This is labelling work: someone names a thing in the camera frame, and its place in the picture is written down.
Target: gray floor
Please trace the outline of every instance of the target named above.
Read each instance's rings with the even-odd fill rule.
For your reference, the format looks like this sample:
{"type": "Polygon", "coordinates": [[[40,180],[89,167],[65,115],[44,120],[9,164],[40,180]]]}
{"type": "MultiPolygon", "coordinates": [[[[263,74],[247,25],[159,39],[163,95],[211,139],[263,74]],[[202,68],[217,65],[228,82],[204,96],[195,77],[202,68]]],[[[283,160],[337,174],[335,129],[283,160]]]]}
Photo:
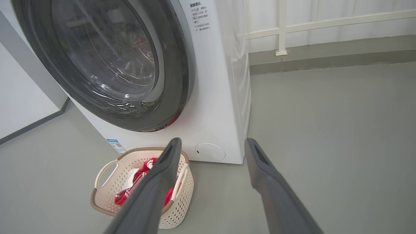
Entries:
{"type": "MultiPolygon", "coordinates": [[[[325,233],[416,233],[415,74],[394,64],[252,76],[249,136],[325,233]]],[[[73,105],[0,145],[0,233],[102,233],[111,218],[89,196],[116,157],[73,105]]],[[[188,214],[159,233],[267,233],[246,165],[191,169],[188,214]]]]}

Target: washing machine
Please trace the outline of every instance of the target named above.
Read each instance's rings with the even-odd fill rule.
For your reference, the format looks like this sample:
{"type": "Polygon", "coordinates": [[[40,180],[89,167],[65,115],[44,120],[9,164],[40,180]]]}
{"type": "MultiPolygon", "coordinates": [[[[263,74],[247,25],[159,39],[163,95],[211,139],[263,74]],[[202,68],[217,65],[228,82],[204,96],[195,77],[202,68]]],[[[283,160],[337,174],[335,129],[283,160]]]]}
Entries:
{"type": "Polygon", "coordinates": [[[11,0],[2,11],[118,153],[180,137],[190,160],[242,164],[246,8],[246,0],[11,0]]]}

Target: basket handle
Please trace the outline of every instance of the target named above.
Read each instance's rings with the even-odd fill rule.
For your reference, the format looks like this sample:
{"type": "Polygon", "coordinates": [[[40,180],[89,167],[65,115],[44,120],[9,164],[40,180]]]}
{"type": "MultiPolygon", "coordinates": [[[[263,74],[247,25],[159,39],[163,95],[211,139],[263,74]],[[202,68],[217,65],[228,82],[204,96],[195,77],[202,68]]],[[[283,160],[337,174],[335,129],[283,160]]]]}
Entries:
{"type": "Polygon", "coordinates": [[[94,187],[96,189],[100,189],[102,187],[104,187],[104,185],[107,183],[107,181],[113,176],[114,172],[117,170],[117,168],[119,167],[119,160],[114,160],[111,161],[109,163],[107,163],[103,168],[101,168],[100,172],[98,172],[97,178],[95,179],[95,185],[94,187]],[[114,168],[113,172],[111,173],[111,175],[107,178],[107,180],[104,182],[104,184],[102,186],[98,185],[98,182],[100,181],[101,176],[103,175],[104,171],[111,165],[113,165],[114,163],[116,163],[116,168],[114,168]]]}
{"type": "Polygon", "coordinates": [[[188,171],[189,164],[185,163],[181,172],[179,173],[178,179],[176,180],[175,187],[173,188],[171,198],[172,201],[176,201],[179,198],[179,195],[181,194],[183,189],[183,185],[181,187],[179,187],[179,185],[183,182],[183,180],[185,180],[186,176],[188,175],[188,171]]]}

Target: laundry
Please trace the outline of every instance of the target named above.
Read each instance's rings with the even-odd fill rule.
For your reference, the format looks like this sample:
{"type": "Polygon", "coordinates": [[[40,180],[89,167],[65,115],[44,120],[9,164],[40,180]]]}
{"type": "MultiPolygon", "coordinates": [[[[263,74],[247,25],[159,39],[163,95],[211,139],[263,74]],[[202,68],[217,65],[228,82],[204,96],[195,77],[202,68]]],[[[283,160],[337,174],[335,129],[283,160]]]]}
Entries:
{"type": "MultiPolygon", "coordinates": [[[[121,191],[116,193],[116,197],[114,198],[114,203],[116,205],[121,206],[124,204],[124,202],[130,197],[131,192],[137,187],[140,181],[143,180],[144,176],[149,172],[149,170],[152,169],[156,161],[157,158],[151,158],[145,161],[141,168],[134,168],[129,171],[129,173],[127,174],[127,180],[124,183],[123,188],[121,189],[121,191]]],[[[166,193],[163,207],[165,207],[171,200],[175,183],[173,184],[171,189],[169,189],[169,191],[166,193]]]]}

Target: laundry basket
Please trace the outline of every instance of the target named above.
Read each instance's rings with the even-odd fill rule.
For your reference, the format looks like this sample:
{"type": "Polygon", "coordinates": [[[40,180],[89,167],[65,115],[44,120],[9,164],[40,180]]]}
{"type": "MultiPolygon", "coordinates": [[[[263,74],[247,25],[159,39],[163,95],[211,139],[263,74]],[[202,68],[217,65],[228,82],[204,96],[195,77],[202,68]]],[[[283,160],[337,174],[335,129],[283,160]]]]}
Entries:
{"type": "MultiPolygon", "coordinates": [[[[114,204],[116,193],[120,191],[127,180],[129,170],[140,168],[143,163],[151,158],[159,158],[164,147],[145,147],[131,149],[122,154],[118,159],[109,162],[98,173],[95,187],[91,194],[91,206],[97,211],[109,216],[114,216],[121,206],[114,204]],[[112,164],[116,168],[99,186],[103,172],[112,164]]],[[[162,209],[159,222],[160,229],[171,229],[178,226],[185,218],[193,193],[193,177],[189,169],[189,159],[185,152],[181,152],[178,165],[178,179],[173,189],[172,198],[162,209]]]]}

